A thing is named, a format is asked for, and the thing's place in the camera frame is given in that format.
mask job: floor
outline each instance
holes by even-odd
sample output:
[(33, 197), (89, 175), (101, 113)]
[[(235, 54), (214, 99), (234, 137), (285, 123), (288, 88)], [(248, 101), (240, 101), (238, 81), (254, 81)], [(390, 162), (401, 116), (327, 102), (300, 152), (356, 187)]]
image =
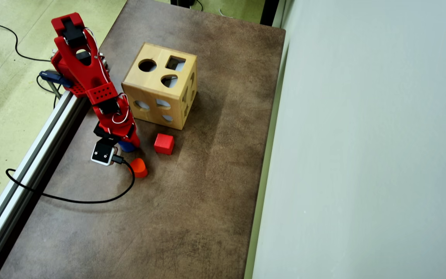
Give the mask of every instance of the floor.
[[(200, 0), (205, 12), (259, 22), (264, 0)], [(101, 44), (125, 0), (0, 0), (0, 25), (19, 36), (23, 55), (48, 59), (55, 49), (52, 18), (78, 12)], [(193, 9), (200, 9), (196, 2)], [(54, 95), (36, 85), (46, 62), (21, 58), (14, 36), (0, 28), (0, 193), (8, 182), (5, 169), (16, 168), (53, 109)]]

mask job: white wall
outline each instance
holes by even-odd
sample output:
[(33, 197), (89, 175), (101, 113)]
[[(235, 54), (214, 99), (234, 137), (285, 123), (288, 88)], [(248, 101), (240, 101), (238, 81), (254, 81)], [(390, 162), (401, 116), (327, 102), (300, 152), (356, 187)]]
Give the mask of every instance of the white wall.
[(254, 278), (446, 278), (446, 1), (288, 2)]

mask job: table surface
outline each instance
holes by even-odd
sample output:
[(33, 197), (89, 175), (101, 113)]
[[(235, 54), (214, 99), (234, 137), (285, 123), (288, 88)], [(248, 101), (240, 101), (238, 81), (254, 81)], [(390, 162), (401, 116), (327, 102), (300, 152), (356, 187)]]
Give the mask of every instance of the table surface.
[[(112, 203), (41, 198), (0, 278), (243, 277), (285, 31), (150, 0), (127, 2), (101, 52), (120, 83), (143, 42), (198, 56), (184, 130), (137, 120), (149, 175)], [(90, 161), (89, 112), (46, 192), (100, 200), (130, 183), (126, 166)], [(157, 133), (175, 137), (156, 154)]]

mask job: red cube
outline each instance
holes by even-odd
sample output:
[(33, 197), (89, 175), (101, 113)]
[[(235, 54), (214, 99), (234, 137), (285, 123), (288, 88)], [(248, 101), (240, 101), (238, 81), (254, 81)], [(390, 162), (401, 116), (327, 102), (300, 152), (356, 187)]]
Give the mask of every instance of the red cube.
[(158, 134), (156, 142), (154, 143), (154, 150), (156, 150), (157, 153), (172, 155), (174, 145), (175, 140), (173, 139), (173, 136)]

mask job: red robot arm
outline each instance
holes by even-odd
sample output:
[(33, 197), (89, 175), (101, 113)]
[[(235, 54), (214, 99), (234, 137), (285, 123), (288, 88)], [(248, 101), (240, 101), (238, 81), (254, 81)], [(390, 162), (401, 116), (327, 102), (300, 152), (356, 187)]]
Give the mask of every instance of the red robot arm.
[[(84, 26), (78, 13), (55, 18), (51, 21), (58, 35), (55, 44), (57, 53), (51, 59), (55, 69), (73, 82), (65, 89), (76, 97), (87, 97), (99, 119), (99, 127), (106, 137), (115, 137), (138, 148), (140, 140), (125, 94), (118, 94), (110, 80), (94, 34)], [(90, 54), (88, 59), (77, 58), (80, 50)]]

